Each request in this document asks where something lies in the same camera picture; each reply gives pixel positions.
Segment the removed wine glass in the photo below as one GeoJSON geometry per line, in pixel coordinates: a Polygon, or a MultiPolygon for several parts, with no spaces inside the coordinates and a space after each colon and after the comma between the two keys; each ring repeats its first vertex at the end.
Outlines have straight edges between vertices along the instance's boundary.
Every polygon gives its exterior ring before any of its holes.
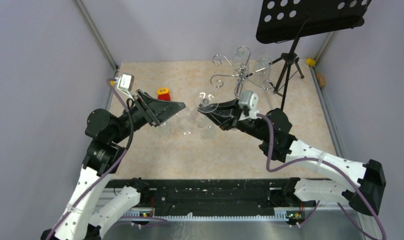
{"type": "Polygon", "coordinates": [[[155,128],[156,133],[163,138],[168,138],[171,135],[171,123],[166,121],[155,128]]]}
{"type": "Polygon", "coordinates": [[[190,113],[188,107],[177,113],[178,133],[181,135],[189,136],[193,133],[190,113]]]}

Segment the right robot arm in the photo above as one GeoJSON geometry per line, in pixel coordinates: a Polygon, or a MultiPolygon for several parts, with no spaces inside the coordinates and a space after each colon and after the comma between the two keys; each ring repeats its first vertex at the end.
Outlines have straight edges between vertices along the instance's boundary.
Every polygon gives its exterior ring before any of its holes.
{"type": "Polygon", "coordinates": [[[279,108],[260,114],[253,101],[235,99],[222,103],[202,103],[197,111],[221,130],[239,130],[262,143],[266,169],[277,172],[295,164],[326,177],[325,180],[299,178],[283,192],[289,206],[301,201],[348,204],[368,216],[379,214],[386,180],[380,162],[348,160],[314,148],[290,134],[292,124],[279,108]]]}

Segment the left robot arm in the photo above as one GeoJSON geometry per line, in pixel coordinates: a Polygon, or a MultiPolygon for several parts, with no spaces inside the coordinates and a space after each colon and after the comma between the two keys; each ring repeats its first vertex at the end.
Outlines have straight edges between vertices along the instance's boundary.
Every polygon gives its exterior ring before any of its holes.
{"type": "Polygon", "coordinates": [[[42,233],[44,240],[100,240],[135,206],[150,200],[148,185],[135,178],[101,209],[99,198],[129,150],[135,131],[144,125],[158,127],[185,108],[183,102],[159,100],[137,90],[121,100],[124,111],[115,116],[99,108],[87,119],[91,138],[74,192],[58,222],[42,233]]]}

